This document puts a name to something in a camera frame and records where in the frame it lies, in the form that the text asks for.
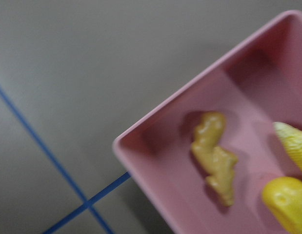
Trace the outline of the tan toy ginger root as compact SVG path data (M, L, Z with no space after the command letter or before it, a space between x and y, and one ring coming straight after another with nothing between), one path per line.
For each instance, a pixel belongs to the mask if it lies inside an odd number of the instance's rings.
M219 145L225 131L226 118L220 112L202 114L194 128L191 152L200 167L207 173L205 183L217 194L225 207L234 204L233 180L237 156Z

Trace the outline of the yellow toy corn cob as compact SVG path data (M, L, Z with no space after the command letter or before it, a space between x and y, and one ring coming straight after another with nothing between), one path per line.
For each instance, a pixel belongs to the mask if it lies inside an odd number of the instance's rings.
M283 122L274 122L273 127L284 150L302 172L302 130Z

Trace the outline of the yellow toy potato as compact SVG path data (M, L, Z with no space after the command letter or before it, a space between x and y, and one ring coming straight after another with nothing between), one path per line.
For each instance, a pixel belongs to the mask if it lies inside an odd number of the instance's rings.
M278 177L264 186L261 197L288 233L302 234L302 181L294 177Z

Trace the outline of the pink plastic bin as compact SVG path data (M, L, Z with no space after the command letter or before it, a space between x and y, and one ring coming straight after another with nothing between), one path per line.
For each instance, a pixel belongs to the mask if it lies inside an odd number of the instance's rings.
M225 208L190 152L202 113L219 111L221 146L238 156ZM302 12L279 14L117 137L113 150L176 234L282 234L261 202L278 176L302 179L273 122L302 129Z

